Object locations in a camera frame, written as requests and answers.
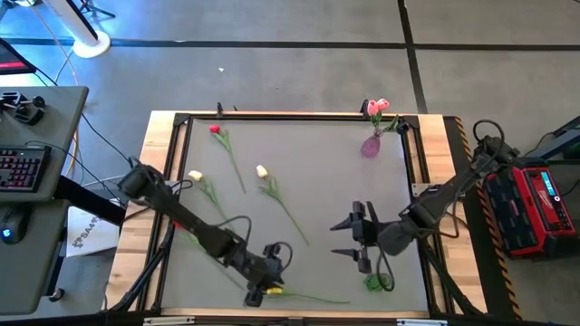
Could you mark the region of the purple glass vase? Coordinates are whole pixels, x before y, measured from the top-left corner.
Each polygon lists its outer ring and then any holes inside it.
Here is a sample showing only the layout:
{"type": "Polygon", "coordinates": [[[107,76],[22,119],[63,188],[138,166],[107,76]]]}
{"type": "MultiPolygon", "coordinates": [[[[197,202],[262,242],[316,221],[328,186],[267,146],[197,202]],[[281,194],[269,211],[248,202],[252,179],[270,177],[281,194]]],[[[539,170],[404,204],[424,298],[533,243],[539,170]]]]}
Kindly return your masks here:
{"type": "Polygon", "coordinates": [[[376,158],[381,150],[383,132],[376,130],[361,146],[360,152],[364,158],[376,158]]]}

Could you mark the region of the green glass vase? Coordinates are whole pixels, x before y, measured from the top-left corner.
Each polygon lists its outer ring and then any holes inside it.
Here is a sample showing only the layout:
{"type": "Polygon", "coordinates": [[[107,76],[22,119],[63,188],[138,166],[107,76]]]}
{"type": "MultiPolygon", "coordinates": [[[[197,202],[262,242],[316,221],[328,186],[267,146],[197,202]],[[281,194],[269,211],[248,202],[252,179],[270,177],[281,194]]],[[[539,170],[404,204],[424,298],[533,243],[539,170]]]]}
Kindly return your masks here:
{"type": "Polygon", "coordinates": [[[369,292],[388,292],[392,290],[392,279],[386,273],[368,274],[363,284],[369,292]]]}

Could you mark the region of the white stand with round base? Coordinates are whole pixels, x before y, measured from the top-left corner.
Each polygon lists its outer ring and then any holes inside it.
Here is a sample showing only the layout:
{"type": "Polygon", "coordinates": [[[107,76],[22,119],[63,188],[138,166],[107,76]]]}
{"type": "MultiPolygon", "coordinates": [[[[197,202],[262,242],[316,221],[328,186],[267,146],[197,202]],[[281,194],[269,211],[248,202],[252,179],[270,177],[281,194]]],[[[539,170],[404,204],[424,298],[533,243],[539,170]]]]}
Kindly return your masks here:
{"type": "Polygon", "coordinates": [[[96,31],[73,0],[42,0],[73,38],[73,52],[81,58],[97,57],[109,50],[111,38],[96,31]]]}

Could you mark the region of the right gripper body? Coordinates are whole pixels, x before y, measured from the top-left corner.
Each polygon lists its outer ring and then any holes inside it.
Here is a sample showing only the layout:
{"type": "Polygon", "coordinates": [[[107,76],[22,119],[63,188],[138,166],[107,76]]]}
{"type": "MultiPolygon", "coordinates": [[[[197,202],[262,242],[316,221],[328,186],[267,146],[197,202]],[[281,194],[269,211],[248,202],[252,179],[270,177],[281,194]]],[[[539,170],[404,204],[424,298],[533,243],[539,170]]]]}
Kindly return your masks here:
{"type": "Polygon", "coordinates": [[[360,201],[353,202],[352,215],[353,240],[360,245],[360,248],[356,250],[355,262],[358,264],[360,273],[369,274],[372,272],[372,267],[368,248],[376,246],[382,225],[370,201],[365,204],[360,201]]]}

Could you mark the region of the black artificial tulip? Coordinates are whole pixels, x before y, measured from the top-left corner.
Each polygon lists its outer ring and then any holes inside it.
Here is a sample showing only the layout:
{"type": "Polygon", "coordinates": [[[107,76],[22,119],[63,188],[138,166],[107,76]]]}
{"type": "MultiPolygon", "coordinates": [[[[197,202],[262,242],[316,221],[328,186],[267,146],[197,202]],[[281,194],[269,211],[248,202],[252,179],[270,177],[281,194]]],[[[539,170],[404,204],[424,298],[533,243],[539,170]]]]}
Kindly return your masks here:
{"type": "Polygon", "coordinates": [[[326,298],[316,297],[313,295],[301,294],[298,292],[289,292],[287,289],[284,289],[284,288],[282,288],[282,289],[283,289],[282,295],[268,295],[267,293],[266,293],[266,295],[278,296],[278,297],[299,297],[299,298],[303,298],[303,299],[314,300],[314,301],[318,301],[318,302],[327,302],[327,303],[333,303],[333,304],[349,304],[348,301],[326,299],[326,298]]]}

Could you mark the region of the grey desk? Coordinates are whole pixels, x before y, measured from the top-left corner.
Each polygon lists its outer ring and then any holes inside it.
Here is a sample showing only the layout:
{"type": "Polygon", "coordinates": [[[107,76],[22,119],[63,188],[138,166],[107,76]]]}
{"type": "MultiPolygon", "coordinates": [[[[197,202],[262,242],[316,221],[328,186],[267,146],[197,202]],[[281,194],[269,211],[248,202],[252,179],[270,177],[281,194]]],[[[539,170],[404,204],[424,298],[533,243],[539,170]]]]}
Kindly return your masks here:
{"type": "Polygon", "coordinates": [[[24,239],[17,244],[0,240],[0,316],[34,312],[42,296],[56,246],[63,229],[69,202],[54,199],[73,133],[81,118],[88,89],[74,87],[0,87],[18,91],[26,98],[44,98],[45,114],[29,126],[5,114],[0,120],[0,146],[53,146],[43,179],[35,193],[0,191],[2,217],[13,206],[29,203],[33,210],[24,239]]]}

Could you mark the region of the pink artificial tulip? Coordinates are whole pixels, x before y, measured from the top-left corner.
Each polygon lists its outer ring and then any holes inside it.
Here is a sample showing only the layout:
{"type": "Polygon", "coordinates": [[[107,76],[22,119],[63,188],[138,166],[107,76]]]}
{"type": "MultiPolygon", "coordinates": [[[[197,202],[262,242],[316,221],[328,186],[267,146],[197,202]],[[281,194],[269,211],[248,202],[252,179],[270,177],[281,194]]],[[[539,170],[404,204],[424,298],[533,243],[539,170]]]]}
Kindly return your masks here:
{"type": "Polygon", "coordinates": [[[376,127],[376,130],[379,131],[380,133],[395,131],[397,128],[397,125],[399,123],[399,115],[396,114],[392,118],[391,122],[388,125],[386,125],[385,127],[381,126],[382,114],[389,108],[390,108],[390,103],[387,100],[380,99],[377,101],[378,113],[376,115],[377,120],[376,120],[375,127],[376,127]]]}
{"type": "Polygon", "coordinates": [[[371,123],[374,128],[374,134],[378,136],[380,134],[380,123],[382,121],[382,111],[384,105],[386,104],[385,99],[370,100],[368,102],[367,113],[371,119],[371,123]]]}

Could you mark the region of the black backlit keyboard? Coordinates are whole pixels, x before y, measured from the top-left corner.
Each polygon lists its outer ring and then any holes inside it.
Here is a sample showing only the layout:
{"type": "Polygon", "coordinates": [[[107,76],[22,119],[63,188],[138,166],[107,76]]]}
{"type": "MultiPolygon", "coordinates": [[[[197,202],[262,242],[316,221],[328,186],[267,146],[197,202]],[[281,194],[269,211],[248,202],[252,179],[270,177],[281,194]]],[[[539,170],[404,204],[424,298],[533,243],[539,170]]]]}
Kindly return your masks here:
{"type": "Polygon", "coordinates": [[[34,193],[51,154],[48,146],[0,147],[0,192],[34,193]]]}

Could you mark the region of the white printed paper sheet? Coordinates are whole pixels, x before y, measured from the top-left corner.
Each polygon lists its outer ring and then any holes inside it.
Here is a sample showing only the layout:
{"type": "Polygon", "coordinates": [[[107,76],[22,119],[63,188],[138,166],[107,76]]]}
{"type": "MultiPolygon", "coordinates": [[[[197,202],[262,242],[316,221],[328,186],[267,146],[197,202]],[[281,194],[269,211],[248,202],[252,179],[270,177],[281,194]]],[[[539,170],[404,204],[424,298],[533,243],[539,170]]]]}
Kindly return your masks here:
{"type": "Polygon", "coordinates": [[[68,210],[66,230],[66,257],[98,253],[119,242],[119,227],[74,206],[68,210]]]}

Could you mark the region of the black clamp mount device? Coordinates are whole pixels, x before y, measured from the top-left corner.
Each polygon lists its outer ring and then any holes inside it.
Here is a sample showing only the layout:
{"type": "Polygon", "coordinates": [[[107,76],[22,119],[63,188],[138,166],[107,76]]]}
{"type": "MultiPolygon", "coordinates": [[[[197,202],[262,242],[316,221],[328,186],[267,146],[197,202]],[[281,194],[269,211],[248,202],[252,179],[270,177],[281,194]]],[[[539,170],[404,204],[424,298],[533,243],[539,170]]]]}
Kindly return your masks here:
{"type": "Polygon", "coordinates": [[[45,105],[42,96],[34,96],[28,100],[19,91],[6,91],[0,94],[0,110],[29,126],[34,126],[42,120],[45,105]]]}

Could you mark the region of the cream artificial tulip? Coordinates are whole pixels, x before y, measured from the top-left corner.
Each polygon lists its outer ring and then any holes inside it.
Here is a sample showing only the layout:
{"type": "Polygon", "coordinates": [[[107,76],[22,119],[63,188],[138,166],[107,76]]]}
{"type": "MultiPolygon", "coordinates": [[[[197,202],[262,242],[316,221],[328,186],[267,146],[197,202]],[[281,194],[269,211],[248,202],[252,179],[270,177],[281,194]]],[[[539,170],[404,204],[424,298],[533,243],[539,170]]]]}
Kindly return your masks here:
{"type": "Polygon", "coordinates": [[[197,170],[190,170],[188,173],[188,177],[192,179],[196,188],[198,188],[208,197],[209,201],[214,205],[214,207],[216,208],[216,210],[226,223],[226,226],[229,229],[231,229],[232,225],[227,221],[226,214],[223,211],[221,205],[219,204],[217,193],[211,181],[205,178],[204,175],[197,170]]]}
{"type": "Polygon", "coordinates": [[[295,218],[293,217],[291,212],[286,207],[286,204],[285,204],[284,199],[282,197],[280,187],[278,186],[276,178],[271,176],[270,173],[268,172],[268,170],[262,165],[256,166],[256,174],[257,174],[258,178],[264,182],[264,184],[262,186],[259,186],[260,191],[263,194],[266,194],[267,196],[273,198],[282,207],[285,214],[290,218],[295,229],[297,230],[299,235],[304,240],[305,244],[309,245],[310,241],[307,239],[304,231],[302,230],[302,228],[297,223],[297,221],[295,220],[295,218]]]}

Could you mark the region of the red black power unit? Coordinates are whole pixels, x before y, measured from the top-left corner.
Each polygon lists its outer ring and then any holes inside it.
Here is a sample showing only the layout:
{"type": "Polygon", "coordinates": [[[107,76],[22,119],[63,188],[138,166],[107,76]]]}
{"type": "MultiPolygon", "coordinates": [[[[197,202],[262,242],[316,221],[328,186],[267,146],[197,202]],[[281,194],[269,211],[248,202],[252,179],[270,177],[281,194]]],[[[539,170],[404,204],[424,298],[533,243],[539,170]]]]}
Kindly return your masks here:
{"type": "Polygon", "coordinates": [[[512,259],[580,253],[564,199],[546,167],[512,167],[484,179],[503,251],[512,259]]]}

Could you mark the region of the dark equipment case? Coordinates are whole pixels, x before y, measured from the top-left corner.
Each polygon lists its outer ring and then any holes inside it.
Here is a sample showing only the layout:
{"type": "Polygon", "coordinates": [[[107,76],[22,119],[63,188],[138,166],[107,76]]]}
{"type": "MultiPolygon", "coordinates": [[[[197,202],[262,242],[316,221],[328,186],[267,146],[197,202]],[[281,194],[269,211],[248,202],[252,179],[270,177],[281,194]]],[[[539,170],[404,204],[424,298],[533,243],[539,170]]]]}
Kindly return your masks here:
{"type": "Polygon", "coordinates": [[[541,137],[525,157],[548,160],[580,144],[580,115],[541,137]]]}

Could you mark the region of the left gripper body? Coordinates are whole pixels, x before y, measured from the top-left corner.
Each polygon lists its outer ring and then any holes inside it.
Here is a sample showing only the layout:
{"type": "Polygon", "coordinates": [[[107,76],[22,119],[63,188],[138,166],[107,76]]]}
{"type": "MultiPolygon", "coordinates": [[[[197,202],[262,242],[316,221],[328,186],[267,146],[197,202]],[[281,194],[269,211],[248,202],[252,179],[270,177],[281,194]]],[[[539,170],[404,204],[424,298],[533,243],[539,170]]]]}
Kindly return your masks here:
{"type": "Polygon", "coordinates": [[[273,243],[265,246],[263,255],[250,253],[248,250],[242,254],[243,260],[239,267],[239,273],[246,279],[246,307],[260,307],[268,290],[281,288],[284,284],[282,272],[283,265],[279,257],[283,243],[273,243]]]}

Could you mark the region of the grey table mat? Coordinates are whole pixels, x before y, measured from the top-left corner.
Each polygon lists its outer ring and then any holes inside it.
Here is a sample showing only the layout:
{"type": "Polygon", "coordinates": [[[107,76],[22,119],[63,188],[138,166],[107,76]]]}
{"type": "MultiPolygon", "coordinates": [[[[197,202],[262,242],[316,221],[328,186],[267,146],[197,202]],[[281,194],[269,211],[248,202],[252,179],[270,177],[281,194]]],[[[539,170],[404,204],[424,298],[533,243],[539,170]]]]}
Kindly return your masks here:
{"type": "MultiPolygon", "coordinates": [[[[209,122],[192,125],[185,169],[211,181],[234,231],[249,236],[249,250],[261,254],[281,242],[289,292],[348,301],[333,304],[299,297],[267,296],[262,312],[425,312],[428,304],[415,244],[382,265],[392,271],[391,292],[369,292],[364,275],[348,256],[333,249],[354,247],[348,230],[331,231],[352,211],[353,202],[372,202],[378,218],[394,221],[409,204],[410,191],[401,137],[383,136],[376,158],[362,157],[360,147],[372,127],[360,121],[259,121],[222,123],[229,134],[246,193],[238,182],[227,151],[209,132],[209,122]],[[256,166],[275,177],[286,207],[310,241],[306,245],[282,207],[263,194],[256,166]]],[[[210,224],[226,223],[195,188],[186,189],[181,204],[210,224]]]]}

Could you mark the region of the dark monitor with red strip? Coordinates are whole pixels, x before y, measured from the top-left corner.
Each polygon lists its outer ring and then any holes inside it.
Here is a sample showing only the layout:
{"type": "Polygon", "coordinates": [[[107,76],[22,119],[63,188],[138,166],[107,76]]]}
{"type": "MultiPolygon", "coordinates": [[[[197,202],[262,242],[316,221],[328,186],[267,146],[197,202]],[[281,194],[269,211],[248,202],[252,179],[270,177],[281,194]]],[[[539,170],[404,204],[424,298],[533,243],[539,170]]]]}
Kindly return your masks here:
{"type": "Polygon", "coordinates": [[[0,75],[35,73],[37,68],[28,62],[12,45],[0,38],[0,75]]]}

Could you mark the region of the black metal table frame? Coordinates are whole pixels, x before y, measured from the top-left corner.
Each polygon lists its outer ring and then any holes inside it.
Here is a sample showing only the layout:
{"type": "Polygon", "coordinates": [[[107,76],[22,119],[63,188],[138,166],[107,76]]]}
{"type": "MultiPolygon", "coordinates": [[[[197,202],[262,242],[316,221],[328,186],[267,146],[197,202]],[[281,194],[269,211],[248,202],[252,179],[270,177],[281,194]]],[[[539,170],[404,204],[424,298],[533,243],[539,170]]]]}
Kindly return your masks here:
{"type": "MultiPolygon", "coordinates": [[[[185,173],[189,172],[185,169],[185,164],[192,125],[195,120],[206,120],[209,124],[212,122],[211,118],[206,117],[189,119],[187,141],[184,148],[184,162],[180,167],[181,171],[185,173]]],[[[292,114],[284,116],[263,114],[248,116],[236,115],[231,118],[224,118],[220,121],[221,127],[223,122],[230,120],[360,121],[369,123],[354,115],[292,114]]],[[[417,118],[409,117],[409,123],[411,125],[410,130],[398,135],[401,137],[403,147],[411,201],[412,185],[424,179],[424,162],[420,152],[417,150],[416,136],[419,122],[417,118]]],[[[261,306],[257,308],[246,307],[243,304],[246,289],[239,290],[207,260],[202,252],[196,250],[190,242],[182,238],[181,235],[183,234],[183,231],[178,231],[174,235],[174,240],[169,249],[169,259],[160,280],[160,307],[162,313],[166,316],[185,315],[197,317],[201,321],[205,321],[208,317],[315,317],[330,319],[422,318],[428,315],[432,305],[429,296],[429,277],[422,266],[420,252],[416,244],[412,245],[416,245],[420,258],[420,268],[428,304],[425,312],[262,312],[260,309],[261,306]]],[[[245,281],[238,273],[229,268],[225,269],[225,271],[245,287],[245,281]]]]}

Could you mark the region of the black computer mouse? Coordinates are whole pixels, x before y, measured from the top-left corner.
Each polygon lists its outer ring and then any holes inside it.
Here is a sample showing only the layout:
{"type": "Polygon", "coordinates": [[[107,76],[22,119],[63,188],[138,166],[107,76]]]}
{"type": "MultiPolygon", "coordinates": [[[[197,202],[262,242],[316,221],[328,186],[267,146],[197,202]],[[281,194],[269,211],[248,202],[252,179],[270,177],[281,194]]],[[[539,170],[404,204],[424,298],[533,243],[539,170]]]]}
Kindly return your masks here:
{"type": "Polygon", "coordinates": [[[24,239],[29,222],[26,206],[13,206],[0,220],[0,239],[7,245],[15,245],[24,239]]]}

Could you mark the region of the black beam with hazard stripe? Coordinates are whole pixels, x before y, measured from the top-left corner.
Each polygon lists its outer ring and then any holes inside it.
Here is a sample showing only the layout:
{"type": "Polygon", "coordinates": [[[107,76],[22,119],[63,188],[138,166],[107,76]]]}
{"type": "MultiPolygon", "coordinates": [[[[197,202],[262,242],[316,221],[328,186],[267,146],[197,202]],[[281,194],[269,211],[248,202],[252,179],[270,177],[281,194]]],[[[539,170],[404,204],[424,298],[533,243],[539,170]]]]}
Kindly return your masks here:
{"type": "Polygon", "coordinates": [[[496,318],[520,320],[499,232],[480,185],[467,192],[459,204],[459,216],[467,223],[459,228],[459,238],[442,239],[449,273],[479,310],[496,318]]]}

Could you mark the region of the black tripod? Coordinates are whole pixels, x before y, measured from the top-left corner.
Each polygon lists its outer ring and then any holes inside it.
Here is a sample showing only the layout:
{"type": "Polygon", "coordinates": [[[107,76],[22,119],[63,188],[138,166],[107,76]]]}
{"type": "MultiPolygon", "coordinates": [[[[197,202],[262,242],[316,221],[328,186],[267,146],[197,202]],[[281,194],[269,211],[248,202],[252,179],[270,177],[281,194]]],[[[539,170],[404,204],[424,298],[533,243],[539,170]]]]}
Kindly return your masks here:
{"type": "Polygon", "coordinates": [[[95,6],[92,3],[92,0],[80,0],[80,2],[81,2],[81,6],[79,7],[79,10],[82,14],[92,14],[92,15],[104,14],[110,18],[116,17],[116,14],[109,12],[109,11],[106,11],[106,10],[103,10],[103,9],[95,6]]]}

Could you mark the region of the black desk crossbar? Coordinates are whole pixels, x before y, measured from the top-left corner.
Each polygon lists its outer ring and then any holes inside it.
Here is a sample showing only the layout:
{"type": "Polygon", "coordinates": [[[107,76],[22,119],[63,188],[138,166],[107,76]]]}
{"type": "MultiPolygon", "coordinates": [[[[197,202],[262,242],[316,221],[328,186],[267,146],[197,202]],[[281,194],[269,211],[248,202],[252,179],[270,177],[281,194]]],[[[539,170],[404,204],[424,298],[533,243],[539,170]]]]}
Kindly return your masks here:
{"type": "Polygon", "coordinates": [[[121,226],[126,210],[99,197],[67,177],[60,176],[53,193],[55,199],[68,200],[72,206],[91,213],[110,224],[121,226]]]}

